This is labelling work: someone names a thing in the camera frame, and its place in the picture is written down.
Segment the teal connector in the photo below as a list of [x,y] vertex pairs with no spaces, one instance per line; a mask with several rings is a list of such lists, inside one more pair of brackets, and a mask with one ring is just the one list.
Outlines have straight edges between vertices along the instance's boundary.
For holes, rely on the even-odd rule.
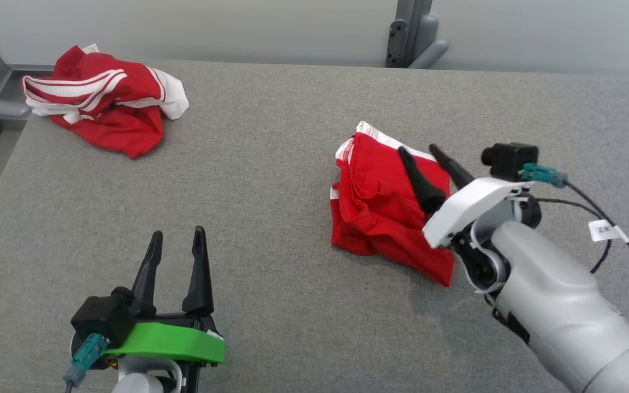
[[527,163],[524,164],[521,179],[523,181],[546,182],[557,188],[564,188],[566,186],[567,174],[557,172],[547,166]]
[[72,367],[67,370],[62,380],[67,383],[68,390],[78,388],[87,375],[87,371],[92,368],[92,364],[97,361],[108,346],[107,341],[98,333],[90,334],[84,340],[77,353],[72,357]]

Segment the robotic arm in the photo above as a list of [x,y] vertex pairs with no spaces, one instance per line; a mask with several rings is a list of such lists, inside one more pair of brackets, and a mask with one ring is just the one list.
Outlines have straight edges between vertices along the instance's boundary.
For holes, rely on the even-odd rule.
[[540,211],[529,194],[532,180],[564,187],[566,177],[537,166],[531,145],[485,150],[492,177],[479,179],[435,145],[429,150],[459,187],[446,201],[399,149],[430,217],[423,228],[429,246],[450,246],[472,286],[494,306],[494,317],[570,391],[629,393],[629,324],[584,266],[534,230]]

